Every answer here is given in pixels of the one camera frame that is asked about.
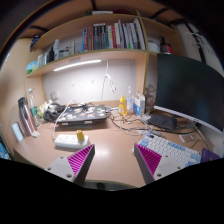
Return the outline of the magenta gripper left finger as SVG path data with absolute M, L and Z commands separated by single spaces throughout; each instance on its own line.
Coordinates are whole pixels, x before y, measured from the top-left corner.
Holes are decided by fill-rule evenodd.
M 85 178 L 93 157 L 95 155 L 95 145 L 78 150 L 72 155 L 65 157 L 60 156 L 45 170 L 59 176 L 65 180 L 82 186 L 85 183 Z

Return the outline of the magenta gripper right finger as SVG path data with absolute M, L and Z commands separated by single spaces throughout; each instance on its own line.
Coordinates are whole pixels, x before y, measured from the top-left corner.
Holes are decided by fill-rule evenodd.
M 150 184 L 181 169 L 181 165 L 171 157 L 161 156 L 139 144 L 134 145 L 134 155 L 145 184 Z

